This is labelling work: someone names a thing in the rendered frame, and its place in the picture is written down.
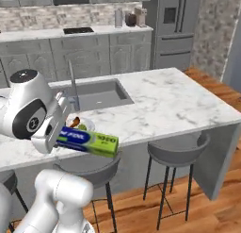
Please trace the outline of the grey tap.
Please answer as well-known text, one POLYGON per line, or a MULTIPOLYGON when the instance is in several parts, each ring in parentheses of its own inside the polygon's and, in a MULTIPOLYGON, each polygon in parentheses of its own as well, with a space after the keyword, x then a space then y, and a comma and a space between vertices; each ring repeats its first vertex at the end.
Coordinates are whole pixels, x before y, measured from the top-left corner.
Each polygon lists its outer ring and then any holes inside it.
POLYGON ((79 104, 79 97, 77 94, 77 88, 75 83, 74 72, 72 69, 72 62, 68 60, 69 70, 71 74, 71 81, 72 81, 72 91, 73 91, 73 99, 74 99, 74 109, 75 111, 80 111, 80 104, 79 104))

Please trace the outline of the pale tall canister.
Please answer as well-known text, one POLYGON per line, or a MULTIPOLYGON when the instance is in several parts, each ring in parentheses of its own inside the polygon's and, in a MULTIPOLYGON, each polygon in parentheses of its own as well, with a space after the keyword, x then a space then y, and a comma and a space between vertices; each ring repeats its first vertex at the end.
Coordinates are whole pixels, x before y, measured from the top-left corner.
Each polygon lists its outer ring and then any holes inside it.
POLYGON ((122 27, 122 9, 117 8, 115 10, 115 27, 120 28, 122 27))

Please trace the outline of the grey bar stool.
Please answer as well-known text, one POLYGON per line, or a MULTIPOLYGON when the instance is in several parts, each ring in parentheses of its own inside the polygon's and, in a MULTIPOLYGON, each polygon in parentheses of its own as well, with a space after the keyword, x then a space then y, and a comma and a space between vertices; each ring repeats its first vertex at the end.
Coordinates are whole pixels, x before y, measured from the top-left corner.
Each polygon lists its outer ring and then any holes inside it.
POLYGON ((112 201, 110 181, 118 171, 121 153, 113 158, 85 154, 74 158, 64 158, 53 164, 53 168, 65 173, 84 177, 95 189, 105 186, 108 209, 111 211, 114 233, 118 233, 112 201))
POLYGON ((8 229, 14 232, 14 227, 10 222, 12 209, 12 194, 15 193, 25 212, 28 207, 18 190, 18 178, 13 170, 0 173, 0 233, 6 233, 8 229))
POLYGON ((211 138, 207 132, 202 131, 198 138, 194 138, 192 134, 185 134, 173 138, 167 138, 160 141, 150 141, 147 144, 147 151, 150 155, 148 162, 148 169, 143 192, 143 199, 146 199, 152 161, 165 165, 165 177, 162 196, 160 201, 160 208, 158 212, 158 220, 156 229, 160 228, 160 221, 163 211, 164 202, 167 201, 166 189, 168 185, 169 169, 173 169, 172 178, 169 191, 172 191, 176 170, 182 167, 189 167, 188 190, 186 196, 185 219, 188 220, 188 211, 190 205, 190 193, 192 187, 192 179, 194 172, 194 164, 201 156, 201 153, 206 149, 211 138))

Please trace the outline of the white plate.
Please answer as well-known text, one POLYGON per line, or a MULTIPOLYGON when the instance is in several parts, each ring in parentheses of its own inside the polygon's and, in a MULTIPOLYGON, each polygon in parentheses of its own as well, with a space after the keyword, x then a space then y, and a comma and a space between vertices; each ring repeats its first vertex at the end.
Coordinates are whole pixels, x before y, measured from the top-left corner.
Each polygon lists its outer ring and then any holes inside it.
POLYGON ((84 124, 87 127, 87 130, 85 130, 85 131, 93 131, 95 129, 95 125, 94 125, 94 123, 90 119, 83 118, 83 117, 80 117, 80 116, 70 117, 66 121, 66 126, 67 127, 70 127, 70 125, 72 124, 72 121, 75 119, 75 117, 79 117, 80 118, 80 124, 84 124))

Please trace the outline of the grey base cupboards run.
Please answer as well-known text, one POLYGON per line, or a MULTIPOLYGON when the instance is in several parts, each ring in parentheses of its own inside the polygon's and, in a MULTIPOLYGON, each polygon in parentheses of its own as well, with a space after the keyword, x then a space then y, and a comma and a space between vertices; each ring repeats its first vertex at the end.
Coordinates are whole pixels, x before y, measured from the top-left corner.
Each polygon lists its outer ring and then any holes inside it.
POLYGON ((18 70, 34 69, 47 81, 146 71, 150 29, 0 42, 0 88, 18 70))

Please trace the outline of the grey sink basin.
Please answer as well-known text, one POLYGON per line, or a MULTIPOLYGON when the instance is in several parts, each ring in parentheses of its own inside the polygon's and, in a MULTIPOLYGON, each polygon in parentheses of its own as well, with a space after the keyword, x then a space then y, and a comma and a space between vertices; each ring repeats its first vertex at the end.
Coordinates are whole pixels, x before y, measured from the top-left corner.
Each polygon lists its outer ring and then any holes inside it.
POLYGON ((78 98, 81 111, 101 108, 113 108, 133 104, 133 100, 118 79, 107 79, 76 85, 76 92, 71 85, 53 87, 53 93, 63 92, 75 112, 78 98))

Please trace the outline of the dark brown jar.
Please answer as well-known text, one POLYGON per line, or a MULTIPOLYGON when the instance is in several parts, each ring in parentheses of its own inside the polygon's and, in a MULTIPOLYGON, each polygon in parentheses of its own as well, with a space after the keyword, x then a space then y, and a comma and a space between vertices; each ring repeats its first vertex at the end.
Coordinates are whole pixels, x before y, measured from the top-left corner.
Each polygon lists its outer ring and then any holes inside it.
POLYGON ((135 26, 137 24, 137 17, 134 13, 127 12, 125 14, 125 23, 127 26, 135 26))

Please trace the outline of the black hob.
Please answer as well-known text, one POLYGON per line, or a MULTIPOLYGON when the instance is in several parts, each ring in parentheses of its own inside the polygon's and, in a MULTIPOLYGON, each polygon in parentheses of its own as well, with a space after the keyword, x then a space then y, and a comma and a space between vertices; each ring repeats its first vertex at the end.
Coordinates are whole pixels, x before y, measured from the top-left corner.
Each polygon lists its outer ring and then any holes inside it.
POLYGON ((64 34, 79 34, 79 33, 91 33, 94 32, 91 27, 71 27, 63 28, 64 34))

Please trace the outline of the blue green aluminium foil box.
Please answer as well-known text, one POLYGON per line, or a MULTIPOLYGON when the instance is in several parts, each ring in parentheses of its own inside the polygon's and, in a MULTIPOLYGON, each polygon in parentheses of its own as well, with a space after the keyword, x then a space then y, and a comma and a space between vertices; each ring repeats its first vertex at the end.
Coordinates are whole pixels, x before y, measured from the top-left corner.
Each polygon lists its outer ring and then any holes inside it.
POLYGON ((94 131, 63 126, 56 144, 76 151, 114 158, 118 151, 119 138, 94 131))

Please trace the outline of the grey fridge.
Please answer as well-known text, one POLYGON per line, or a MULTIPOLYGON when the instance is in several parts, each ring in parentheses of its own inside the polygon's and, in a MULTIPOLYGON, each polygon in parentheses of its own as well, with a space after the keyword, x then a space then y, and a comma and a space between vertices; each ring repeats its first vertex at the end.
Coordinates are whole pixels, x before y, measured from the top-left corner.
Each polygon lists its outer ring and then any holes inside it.
POLYGON ((142 3, 147 10, 146 25, 153 29, 151 68, 190 66, 194 33, 201 0, 150 0, 142 3))

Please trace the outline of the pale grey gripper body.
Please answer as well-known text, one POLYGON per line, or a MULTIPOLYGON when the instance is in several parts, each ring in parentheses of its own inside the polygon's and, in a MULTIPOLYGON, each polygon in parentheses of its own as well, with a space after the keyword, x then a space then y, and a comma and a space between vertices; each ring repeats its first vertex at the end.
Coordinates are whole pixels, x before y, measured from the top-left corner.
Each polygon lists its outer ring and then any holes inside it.
POLYGON ((71 109, 72 106, 63 92, 58 92, 47 110, 43 124, 31 137, 32 143, 40 153, 51 153, 71 109))

